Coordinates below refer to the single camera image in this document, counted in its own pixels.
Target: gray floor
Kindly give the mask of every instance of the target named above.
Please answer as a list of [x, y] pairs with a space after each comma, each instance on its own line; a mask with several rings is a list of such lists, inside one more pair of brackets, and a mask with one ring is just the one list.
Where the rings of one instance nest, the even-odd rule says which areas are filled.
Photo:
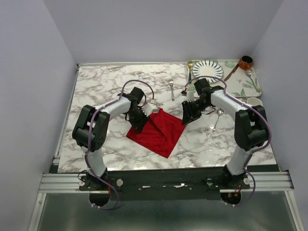
[[121, 202], [91, 208], [86, 194], [49, 194], [40, 231], [294, 231], [284, 192], [257, 192], [242, 207], [222, 201]]

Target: cup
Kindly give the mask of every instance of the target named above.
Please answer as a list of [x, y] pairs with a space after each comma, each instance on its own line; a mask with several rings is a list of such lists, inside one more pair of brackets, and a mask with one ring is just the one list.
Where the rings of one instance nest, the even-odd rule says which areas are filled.
[[239, 67], [243, 70], [249, 70], [251, 68], [252, 62], [253, 62], [252, 58], [245, 55], [240, 59]]
[[252, 106], [258, 106], [258, 105], [261, 105], [263, 106], [263, 103], [260, 99], [256, 98], [256, 97], [250, 97], [248, 100], [247, 100], [247, 103], [252, 105]]

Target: striped plate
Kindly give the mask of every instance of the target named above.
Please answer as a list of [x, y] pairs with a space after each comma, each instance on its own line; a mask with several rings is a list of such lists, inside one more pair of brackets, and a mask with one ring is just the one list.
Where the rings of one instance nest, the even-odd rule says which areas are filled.
[[[192, 74], [195, 77], [199, 76], [214, 76], [218, 78], [223, 77], [223, 69], [222, 67], [212, 61], [212, 60], [200, 60], [196, 62], [193, 67], [192, 67]], [[206, 78], [209, 83], [214, 83], [217, 80], [212, 79], [212, 78]]]

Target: leaf pattern tray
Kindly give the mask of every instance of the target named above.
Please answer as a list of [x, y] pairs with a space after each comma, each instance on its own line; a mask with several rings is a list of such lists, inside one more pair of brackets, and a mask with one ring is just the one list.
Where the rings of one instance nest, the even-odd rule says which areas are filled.
[[[235, 65], [239, 62], [239, 60], [213, 60], [213, 61], [219, 63], [219, 65], [221, 65], [224, 71], [222, 80], [224, 80], [224, 78], [233, 70]], [[253, 67], [250, 68], [250, 71], [251, 71], [251, 77], [249, 78], [244, 70], [238, 68], [226, 82], [228, 85], [227, 92], [233, 95], [234, 97], [239, 97], [239, 98], [260, 96], [262, 94], [262, 90], [257, 80], [256, 73]], [[186, 63], [186, 74], [188, 79], [189, 77], [188, 62]], [[211, 84], [211, 86], [217, 86], [217, 85], [223, 87], [223, 84], [220, 82], [215, 82]], [[189, 86], [189, 90], [194, 91], [195, 97], [198, 97], [198, 94], [196, 93], [193, 84]]]

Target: red towel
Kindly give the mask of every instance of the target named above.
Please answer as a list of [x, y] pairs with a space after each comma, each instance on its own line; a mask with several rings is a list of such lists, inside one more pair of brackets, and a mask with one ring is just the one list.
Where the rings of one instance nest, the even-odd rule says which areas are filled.
[[182, 120], [159, 109], [152, 113], [150, 120], [144, 125], [141, 133], [131, 127], [127, 137], [141, 146], [168, 158], [177, 144], [185, 126]]

